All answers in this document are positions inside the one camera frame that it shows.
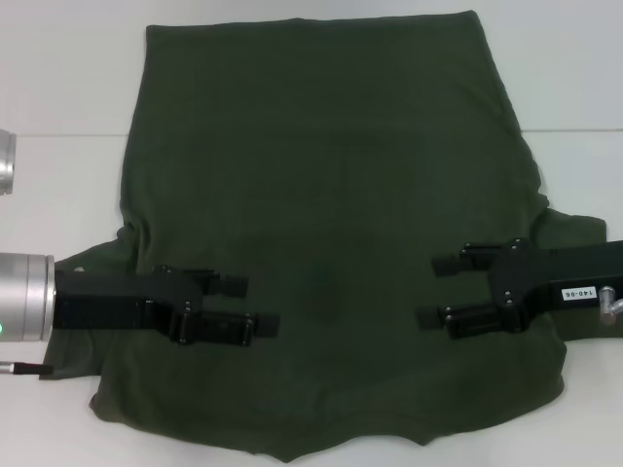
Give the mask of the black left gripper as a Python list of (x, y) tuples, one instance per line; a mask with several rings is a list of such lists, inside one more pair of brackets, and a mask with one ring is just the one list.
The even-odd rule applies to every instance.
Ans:
[(246, 276), (193, 269), (192, 279), (171, 269), (140, 274), (59, 271), (53, 328), (154, 330), (178, 344), (238, 346), (278, 335), (278, 314), (201, 312), (202, 295), (245, 296)]

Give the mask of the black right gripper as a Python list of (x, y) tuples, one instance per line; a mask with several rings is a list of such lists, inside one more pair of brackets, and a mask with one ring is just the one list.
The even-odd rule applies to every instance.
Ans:
[(541, 313), (581, 307), (600, 309), (609, 286), (623, 299), (623, 241), (540, 249), (523, 240), (467, 242), (457, 254), (431, 259), (437, 277), (488, 272), (493, 305), (426, 306), (416, 309), (423, 331), (444, 329), (453, 340), (491, 332), (523, 332)]

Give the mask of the dark green t-shirt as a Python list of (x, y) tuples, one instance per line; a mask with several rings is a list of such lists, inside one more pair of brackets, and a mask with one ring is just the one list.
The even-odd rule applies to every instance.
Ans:
[(478, 16), (290, 19), (146, 30), (115, 240), (65, 269), (160, 264), (249, 278), (229, 312), (277, 313), (248, 348), (153, 331), (55, 331), (55, 378), (97, 376), (93, 412), (290, 461), (364, 436), (425, 445), (561, 395), (596, 312), (451, 340), (420, 306), (488, 297), (437, 278), (465, 242), (605, 240), (550, 208)]

